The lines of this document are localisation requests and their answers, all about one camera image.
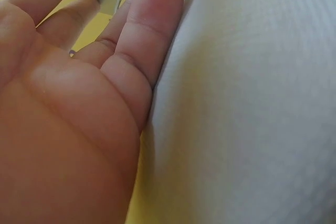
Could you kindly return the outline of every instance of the white fabric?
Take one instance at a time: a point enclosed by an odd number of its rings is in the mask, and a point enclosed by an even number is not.
[[[133,217],[336,223],[336,0],[186,0]]]

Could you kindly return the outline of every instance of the hand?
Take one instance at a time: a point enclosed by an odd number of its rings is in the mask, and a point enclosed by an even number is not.
[[[152,89],[183,0],[128,0],[69,57],[99,9],[0,2],[0,223],[123,223]]]

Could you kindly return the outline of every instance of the palm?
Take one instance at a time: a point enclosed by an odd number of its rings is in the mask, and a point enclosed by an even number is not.
[[[28,207],[21,206],[29,213],[26,223],[48,222],[39,215],[41,208],[49,209],[48,190],[60,195],[51,204],[59,212],[69,207],[64,201],[73,204],[72,215],[81,213],[79,223],[122,221],[151,91],[183,0],[129,0],[97,40],[73,59],[68,51],[98,4],[80,0],[36,28],[59,1],[5,0],[0,6],[5,41],[5,46],[0,44],[5,56],[0,59],[0,157],[9,166],[22,160],[10,169],[18,174],[9,172],[9,177],[36,170],[30,176],[38,183],[20,179],[15,190],[33,186],[39,192],[39,185],[46,185]],[[37,10],[41,2],[45,4]],[[8,27],[8,21],[15,25]],[[6,208],[13,212],[15,206]],[[59,212],[53,218],[65,223]],[[15,222],[20,214],[7,217]],[[2,218],[6,220],[6,212],[0,205]]]

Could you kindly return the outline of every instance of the textured white fabric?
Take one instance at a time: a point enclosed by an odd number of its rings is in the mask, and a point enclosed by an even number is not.
[[[336,223],[336,0],[186,0],[132,216]]]

